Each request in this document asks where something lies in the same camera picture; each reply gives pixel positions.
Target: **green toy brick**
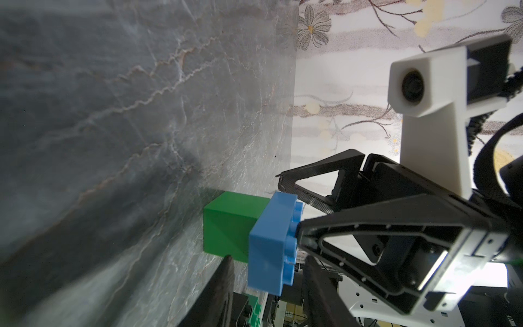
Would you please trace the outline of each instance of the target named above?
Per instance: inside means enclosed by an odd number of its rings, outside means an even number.
[[[243,295],[249,297],[249,305],[255,309],[258,304],[258,297],[247,293],[243,293]]]
[[[248,262],[249,233],[270,199],[224,192],[203,209],[203,250]]]

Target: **gray marble surface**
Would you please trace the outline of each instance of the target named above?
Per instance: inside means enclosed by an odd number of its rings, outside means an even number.
[[[298,3],[0,3],[0,325],[176,326],[289,168]],[[235,263],[236,291],[246,266]]]

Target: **black cable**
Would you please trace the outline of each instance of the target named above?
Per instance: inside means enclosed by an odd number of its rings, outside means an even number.
[[[294,314],[294,313],[291,313],[291,315],[295,315],[296,317],[302,317],[302,318],[305,318],[305,319],[307,319],[307,317],[304,317],[304,316],[302,316],[302,315],[299,315],[299,314]]]
[[[503,84],[501,92],[498,94],[500,97],[504,97],[507,101],[513,99],[517,94],[521,93],[523,88],[523,67],[519,71],[515,72],[507,81]],[[483,124],[486,120],[492,116],[493,112],[487,112],[486,114],[472,117],[469,125],[467,126],[467,145],[469,147],[469,156],[472,154],[472,146],[477,135],[483,130]]]
[[[492,116],[493,113],[494,111],[487,112],[486,114],[472,117],[470,119],[469,125],[467,126],[467,145],[469,147],[469,155],[472,154],[472,146],[474,145],[477,135],[483,130],[483,124],[490,116]]]
[[[322,264],[323,268],[325,268],[325,270],[327,270],[327,267],[325,267],[325,265],[323,264],[323,262],[321,260],[320,260],[320,263]]]
[[[498,96],[507,98],[507,101],[510,101],[517,94],[521,93],[521,88],[523,87],[523,67],[519,71],[515,72],[514,75],[509,77]]]
[[[378,319],[374,319],[374,320],[369,324],[369,327],[376,327],[376,323],[378,323]]]

